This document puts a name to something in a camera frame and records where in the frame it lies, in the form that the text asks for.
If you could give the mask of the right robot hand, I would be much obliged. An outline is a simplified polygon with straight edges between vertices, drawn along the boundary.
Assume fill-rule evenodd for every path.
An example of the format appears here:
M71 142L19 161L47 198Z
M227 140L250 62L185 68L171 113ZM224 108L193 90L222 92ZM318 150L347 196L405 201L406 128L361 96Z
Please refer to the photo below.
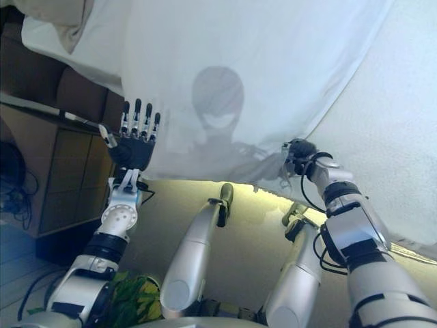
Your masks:
M281 146L281 154L284 158L281 168L282 177L306 175L309 178L313 169L311 158L317 151L316 146L305 139L293 139L283 143Z

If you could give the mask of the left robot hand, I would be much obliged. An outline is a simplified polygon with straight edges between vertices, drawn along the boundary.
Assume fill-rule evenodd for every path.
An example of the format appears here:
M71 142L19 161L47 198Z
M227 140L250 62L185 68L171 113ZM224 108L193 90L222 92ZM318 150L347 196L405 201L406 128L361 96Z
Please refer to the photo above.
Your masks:
M160 118L152 103L144 105L138 98L134 103L124 102L118 135L107 125L98 125L109 155L118 167L141 172L147 169L158 139Z

